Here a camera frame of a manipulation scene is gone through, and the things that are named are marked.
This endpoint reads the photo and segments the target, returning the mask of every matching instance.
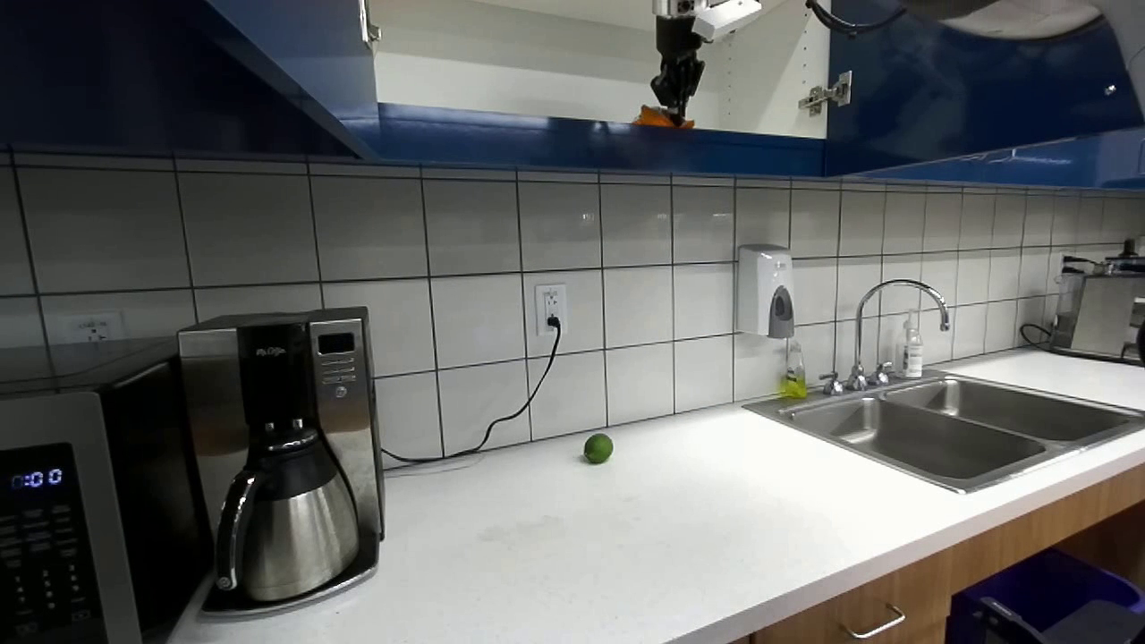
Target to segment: double sink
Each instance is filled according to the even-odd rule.
[[[1035,462],[1145,425],[1141,412],[955,375],[754,412],[952,489],[982,489]]]

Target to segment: carafe handle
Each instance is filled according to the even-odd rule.
[[[240,589],[243,540],[251,528],[251,501],[257,486],[261,486],[261,477],[243,469],[226,489],[222,521],[218,521],[218,567],[215,567],[218,589]]]

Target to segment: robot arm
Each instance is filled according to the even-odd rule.
[[[679,128],[690,91],[703,84],[703,41],[721,41],[754,22],[773,0],[654,0],[660,75],[651,91]]]

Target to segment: lower cabinet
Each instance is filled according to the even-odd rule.
[[[818,607],[804,607],[784,623],[773,623],[752,635],[752,644],[839,644],[839,641],[877,641],[877,644],[942,644],[952,595],[989,580],[1044,546],[1086,543],[1099,537],[1110,543],[1112,528],[1145,521],[1145,465],[1106,483],[1094,483],[1075,496],[1052,501],[1032,514],[1002,521],[989,534],[979,534],[950,552],[921,558],[905,567],[894,567],[881,580],[869,580],[849,595],[839,595]],[[1145,543],[1140,534],[1123,537],[1135,543],[1141,566]],[[1131,567],[1110,566],[1110,558],[1091,558],[1112,573],[1135,580]]]

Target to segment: green lime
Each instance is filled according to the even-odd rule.
[[[593,433],[584,438],[584,462],[589,465],[600,465],[612,459],[612,436],[609,433]]]

